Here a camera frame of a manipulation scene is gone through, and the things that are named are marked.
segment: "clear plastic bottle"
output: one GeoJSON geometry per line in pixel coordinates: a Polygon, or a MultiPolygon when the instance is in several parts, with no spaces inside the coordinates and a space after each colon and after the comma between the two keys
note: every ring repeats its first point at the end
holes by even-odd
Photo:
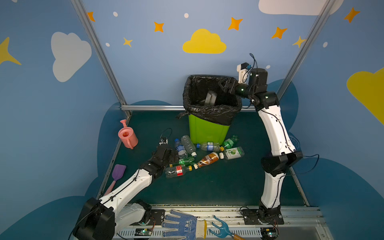
{"type": "Polygon", "coordinates": [[[185,147],[181,144],[178,138],[175,139],[175,148],[180,159],[188,157],[185,147]]]}
{"type": "Polygon", "coordinates": [[[166,178],[179,177],[185,175],[185,173],[192,171],[192,166],[175,166],[175,167],[167,167],[165,169],[166,178]]]}
{"type": "Polygon", "coordinates": [[[195,163],[194,157],[187,157],[183,159],[179,159],[178,163],[169,164],[170,167],[177,166],[177,165],[184,165],[184,166],[192,166],[195,163]]]}
{"type": "Polygon", "coordinates": [[[198,144],[196,144],[196,147],[200,148],[201,150],[204,150],[204,151],[213,151],[213,152],[220,151],[220,143],[218,143],[218,142],[198,143],[198,144]]]}
{"type": "Polygon", "coordinates": [[[220,153],[220,156],[219,156],[219,154],[212,152],[212,153],[206,155],[203,159],[201,159],[200,162],[195,163],[193,165],[193,167],[195,169],[198,169],[200,167],[212,164],[212,163],[216,162],[217,160],[223,159],[223,158],[224,158],[224,155],[222,152],[220,153]]]}
{"type": "Polygon", "coordinates": [[[239,158],[244,156],[245,154],[242,147],[234,147],[234,148],[226,149],[223,153],[224,153],[224,159],[226,160],[239,158]]]}
{"type": "Polygon", "coordinates": [[[232,148],[239,141],[239,137],[233,135],[223,142],[223,145],[220,147],[220,151],[224,151],[224,149],[232,148]]]}
{"type": "Polygon", "coordinates": [[[196,147],[192,143],[188,135],[184,135],[181,137],[181,143],[184,145],[185,149],[187,150],[187,153],[189,153],[192,157],[197,156],[196,147]]]}

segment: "purple shovel blade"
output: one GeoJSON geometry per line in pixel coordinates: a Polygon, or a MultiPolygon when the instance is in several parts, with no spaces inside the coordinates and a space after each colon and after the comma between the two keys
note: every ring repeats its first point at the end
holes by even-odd
{"type": "Polygon", "coordinates": [[[126,167],[125,165],[116,164],[112,172],[113,180],[119,180],[123,176],[126,167]]]}

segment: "trash can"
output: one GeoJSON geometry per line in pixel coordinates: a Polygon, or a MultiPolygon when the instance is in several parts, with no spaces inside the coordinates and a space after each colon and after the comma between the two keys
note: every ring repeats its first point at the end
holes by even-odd
{"type": "Polygon", "coordinates": [[[191,75],[183,93],[185,112],[178,118],[189,116],[189,132],[193,143],[223,143],[233,118],[242,108],[241,98],[225,93],[218,82],[231,77],[216,75],[191,75]],[[217,94],[214,106],[204,106],[208,91],[217,94]]]}

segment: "pink watering can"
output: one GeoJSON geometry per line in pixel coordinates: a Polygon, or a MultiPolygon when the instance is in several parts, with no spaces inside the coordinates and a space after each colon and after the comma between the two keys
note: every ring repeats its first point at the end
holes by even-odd
{"type": "Polygon", "coordinates": [[[120,121],[123,124],[123,128],[120,129],[118,136],[121,141],[124,143],[124,146],[130,149],[133,149],[134,146],[137,145],[139,140],[137,139],[133,129],[131,127],[127,127],[127,120],[120,121]]]}

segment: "glove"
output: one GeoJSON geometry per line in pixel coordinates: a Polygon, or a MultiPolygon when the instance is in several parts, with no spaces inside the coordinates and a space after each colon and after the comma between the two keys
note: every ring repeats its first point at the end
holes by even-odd
{"type": "Polygon", "coordinates": [[[171,228],[163,231],[163,237],[171,237],[177,240],[195,240],[197,237],[205,238],[207,234],[207,222],[197,220],[195,216],[175,209],[170,210],[170,215],[165,215],[162,227],[171,228]]]}

